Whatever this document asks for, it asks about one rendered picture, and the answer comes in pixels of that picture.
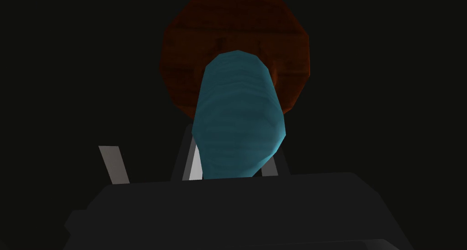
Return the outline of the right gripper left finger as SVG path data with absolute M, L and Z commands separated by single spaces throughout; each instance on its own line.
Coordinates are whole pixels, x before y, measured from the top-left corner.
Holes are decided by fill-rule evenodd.
M 184 132 L 170 181 L 202 180 L 199 150 L 192 136 L 192 124 Z

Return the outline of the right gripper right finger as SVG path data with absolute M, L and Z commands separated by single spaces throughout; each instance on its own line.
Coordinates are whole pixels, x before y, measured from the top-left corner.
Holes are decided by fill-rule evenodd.
M 283 150 L 277 152 L 261 168 L 261 176 L 289 176 L 290 170 Z

